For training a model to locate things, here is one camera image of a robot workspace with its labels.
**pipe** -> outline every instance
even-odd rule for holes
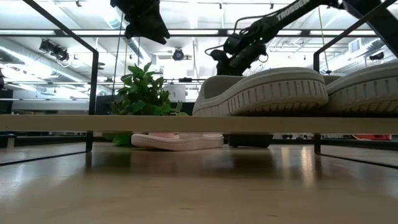
[[[56,73],[58,76],[67,77],[74,82],[90,82],[90,79],[86,76],[80,75],[79,73],[68,68],[64,68],[50,59],[41,57],[41,55],[21,47],[11,40],[0,37],[0,46],[7,50],[7,52],[15,54],[15,56],[19,57],[22,61],[24,61],[23,58],[25,58],[26,60],[30,61],[30,63],[34,62],[35,65],[37,65],[38,70],[48,70],[49,73]],[[108,88],[99,86],[99,89],[110,94],[110,90]]]

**fluorescent light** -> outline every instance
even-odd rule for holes
[[[241,30],[239,29],[237,29],[237,30],[235,30],[235,33],[239,33]],[[234,33],[234,30],[227,30],[227,32],[226,32],[228,35],[231,35],[231,34],[233,34]]]
[[[55,35],[53,30],[0,30],[1,35]]]
[[[373,30],[354,30],[348,35],[376,35]]]
[[[6,82],[6,84],[45,85],[48,82]]]
[[[47,99],[33,98],[33,99],[19,99],[23,101],[46,101]]]
[[[54,82],[54,85],[88,85],[88,82]]]
[[[169,30],[170,35],[215,35],[218,30]]]
[[[19,99],[5,99],[5,98],[1,98],[0,101],[17,101]]]
[[[324,30],[323,35],[340,35],[343,30]],[[322,31],[313,30],[310,31],[310,35],[322,35]],[[354,30],[348,35],[376,35],[373,30]]]
[[[76,35],[119,35],[119,30],[73,30]]]
[[[339,35],[343,32],[343,30],[324,30],[323,35]],[[321,30],[313,30],[310,31],[310,35],[322,35]]]
[[[301,30],[280,30],[278,35],[300,35]]]
[[[239,33],[241,30],[237,29],[235,30],[235,33]],[[234,33],[234,30],[228,30],[227,34],[231,35]],[[301,30],[280,30],[278,32],[278,35],[300,35],[301,34]]]

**rubber sole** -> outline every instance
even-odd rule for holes
[[[322,81],[297,77],[297,80],[253,83],[245,90],[216,97],[197,106],[196,116],[236,116],[271,111],[306,111],[328,102]]]
[[[398,77],[342,88],[329,96],[327,112],[398,113]]]
[[[200,138],[167,139],[146,134],[133,134],[131,144],[137,147],[165,149],[170,151],[192,151],[222,147],[224,137],[220,134],[203,135]]]

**wooden floor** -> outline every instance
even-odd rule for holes
[[[90,154],[0,167],[0,220],[7,224],[385,224],[397,223],[397,209],[398,170],[314,156],[310,146],[166,152],[98,143]]]

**shoe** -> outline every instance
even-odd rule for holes
[[[326,86],[332,113],[398,113],[398,63],[385,63],[341,77]]]
[[[328,102],[323,76],[309,68],[275,68],[249,77],[208,78],[193,107],[194,116],[247,116],[307,111]]]
[[[170,151],[191,151],[222,147],[222,134],[176,134],[171,138],[146,134],[133,134],[131,144],[137,147],[166,149]]]

